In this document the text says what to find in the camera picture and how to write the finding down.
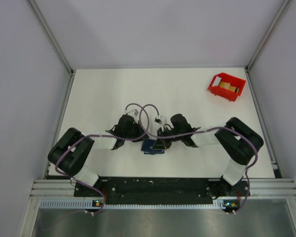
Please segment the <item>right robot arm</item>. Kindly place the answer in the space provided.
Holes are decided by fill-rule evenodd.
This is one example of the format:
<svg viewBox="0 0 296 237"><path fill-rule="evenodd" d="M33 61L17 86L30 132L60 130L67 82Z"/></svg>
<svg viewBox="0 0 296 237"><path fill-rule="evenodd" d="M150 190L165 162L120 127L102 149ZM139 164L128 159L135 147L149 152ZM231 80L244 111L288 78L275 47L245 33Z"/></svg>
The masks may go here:
<svg viewBox="0 0 296 237"><path fill-rule="evenodd" d="M221 145L230 156L228 166L221 176L220 188L225 195L234 194L252 158L264 145L260 135L236 117L225 125L202 130L192 127L182 114L170 118L167 124L157 130L154 150L166 150L173 142L181 141L187 147L200 148L205 145Z"/></svg>

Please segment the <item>blue leather card holder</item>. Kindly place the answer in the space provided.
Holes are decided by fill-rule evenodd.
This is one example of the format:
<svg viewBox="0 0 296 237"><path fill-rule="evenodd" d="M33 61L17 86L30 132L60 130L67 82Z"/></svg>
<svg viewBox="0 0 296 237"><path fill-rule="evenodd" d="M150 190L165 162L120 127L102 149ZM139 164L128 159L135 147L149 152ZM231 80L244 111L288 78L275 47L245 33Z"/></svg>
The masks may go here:
<svg viewBox="0 0 296 237"><path fill-rule="evenodd" d="M144 155L164 154L164 149L161 149L159 147L154 148L155 144L155 139L146 139L142 143L141 151L144 153Z"/></svg>

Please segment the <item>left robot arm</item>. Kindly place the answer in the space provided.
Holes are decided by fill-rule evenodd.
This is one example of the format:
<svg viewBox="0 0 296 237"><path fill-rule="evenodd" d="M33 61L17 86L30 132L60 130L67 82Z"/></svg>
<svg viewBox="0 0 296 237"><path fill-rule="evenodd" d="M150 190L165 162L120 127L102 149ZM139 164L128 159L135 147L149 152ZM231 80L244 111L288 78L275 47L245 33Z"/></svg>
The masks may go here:
<svg viewBox="0 0 296 237"><path fill-rule="evenodd" d="M94 137L86 136L76 128L69 128L49 152L47 159L55 170L85 184L85 190L92 196L102 190L99 175L92 171L86 160L92 149L117 150L125 141L141 142L148 135L133 116L122 115L118 124Z"/></svg>

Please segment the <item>red plastic bin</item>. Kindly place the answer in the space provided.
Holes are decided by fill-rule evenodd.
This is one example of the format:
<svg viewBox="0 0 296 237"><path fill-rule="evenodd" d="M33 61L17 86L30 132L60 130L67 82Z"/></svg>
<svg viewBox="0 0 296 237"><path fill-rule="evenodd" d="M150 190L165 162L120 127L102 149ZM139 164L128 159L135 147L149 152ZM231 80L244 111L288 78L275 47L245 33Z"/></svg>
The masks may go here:
<svg viewBox="0 0 296 237"><path fill-rule="evenodd" d="M226 73L219 73L214 75L207 90L216 96L234 102L241 95L245 84L246 81L243 79Z"/></svg>

